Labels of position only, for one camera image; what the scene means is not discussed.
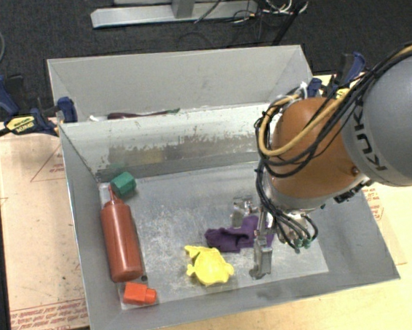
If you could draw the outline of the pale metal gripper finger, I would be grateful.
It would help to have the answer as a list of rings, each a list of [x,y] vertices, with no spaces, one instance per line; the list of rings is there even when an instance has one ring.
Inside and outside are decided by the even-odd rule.
[[[241,227],[242,220],[246,216],[257,213],[257,207],[253,201],[253,197],[235,197],[231,211],[231,222],[233,228]]]
[[[253,279],[261,279],[271,273],[273,248],[263,244],[261,241],[255,242],[254,265],[250,270],[250,276]]]

